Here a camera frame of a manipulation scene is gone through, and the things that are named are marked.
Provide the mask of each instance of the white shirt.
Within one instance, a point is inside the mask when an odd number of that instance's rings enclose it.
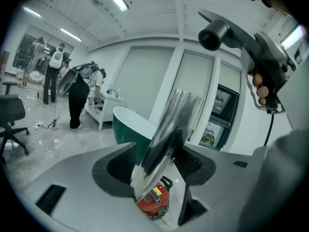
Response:
[[[89,89],[90,89],[89,95],[92,96],[96,90],[95,87],[101,88],[101,85],[103,83],[103,76],[102,76],[101,71],[96,71],[96,72],[93,72],[89,76],[89,78],[85,78],[83,80],[84,82],[88,84]]]

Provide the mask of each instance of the floor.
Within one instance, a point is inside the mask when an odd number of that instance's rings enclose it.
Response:
[[[5,76],[3,81],[16,81],[16,79]],[[25,132],[16,134],[16,137],[26,145],[28,156],[25,156],[21,147],[12,147],[11,142],[6,144],[4,150],[7,162],[5,171],[13,187],[18,191],[22,191],[31,181],[61,159],[116,144],[111,123],[104,123],[103,129],[98,131],[98,122],[89,114],[81,118],[83,123],[81,129],[71,130],[68,96],[57,98],[55,110],[54,103],[49,102],[49,105],[45,105],[37,99],[40,88],[40,85],[28,83],[27,88],[14,86],[10,90],[10,94],[20,96],[26,111],[26,117],[16,121],[14,128],[28,127],[30,132],[30,136],[26,136]],[[58,115],[60,119],[54,129],[37,127],[40,122],[47,127],[54,116]],[[174,182],[170,190],[169,211],[163,219],[152,222],[163,231],[171,231],[178,227],[185,182],[175,165],[165,175]]]

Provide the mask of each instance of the label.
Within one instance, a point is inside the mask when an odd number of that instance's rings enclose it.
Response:
[[[159,190],[159,188],[154,188],[154,190],[155,190],[155,192],[158,194],[158,195],[161,195],[162,194],[162,192],[160,192],[160,190]]]

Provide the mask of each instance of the white backpack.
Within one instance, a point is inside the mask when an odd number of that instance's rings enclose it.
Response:
[[[49,66],[55,69],[60,69],[62,65],[63,60],[63,54],[60,51],[55,51],[55,53],[52,55]]]

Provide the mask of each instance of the person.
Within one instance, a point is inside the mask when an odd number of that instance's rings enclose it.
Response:
[[[62,68],[59,71],[59,74],[57,76],[57,86],[59,85],[61,79],[64,77],[64,75],[70,70],[69,69],[69,60],[66,60],[62,63]]]
[[[70,128],[79,129],[83,125],[79,120],[81,112],[86,103],[87,97],[92,98],[94,101],[99,101],[100,89],[103,83],[103,79],[106,77],[104,69],[96,70],[87,79],[83,79],[78,75],[77,80],[72,84],[69,89],[69,109],[70,109]]]
[[[65,45],[61,43],[58,48],[59,51],[62,52],[64,47]],[[59,69],[50,67],[51,57],[56,51],[57,50],[54,48],[53,50],[51,50],[51,52],[47,56],[47,69],[46,69],[45,82],[44,82],[44,93],[43,93],[43,102],[46,105],[48,105],[48,87],[49,87],[50,81],[52,81],[50,99],[51,99],[51,102],[56,101],[56,83],[57,83],[57,76],[59,73]]]
[[[39,51],[44,49],[44,47],[46,46],[47,44],[45,42],[44,37],[40,37],[35,42],[32,43],[31,48],[30,48],[30,53],[29,53],[31,60],[28,66],[24,69],[24,74],[23,74],[22,84],[21,84],[22,87],[27,86],[29,75],[31,72],[33,72],[35,64],[38,61]]]
[[[306,0],[261,0],[265,6],[268,8],[274,8],[277,11],[280,11],[286,15],[292,16],[304,30],[304,41],[308,42],[308,33],[309,33],[309,17],[306,13],[303,13],[303,9],[306,8]],[[269,94],[267,87],[263,86],[263,78],[256,71],[250,73],[253,77],[253,86],[257,88],[256,94],[259,97],[258,102],[261,105],[266,104],[266,97]]]

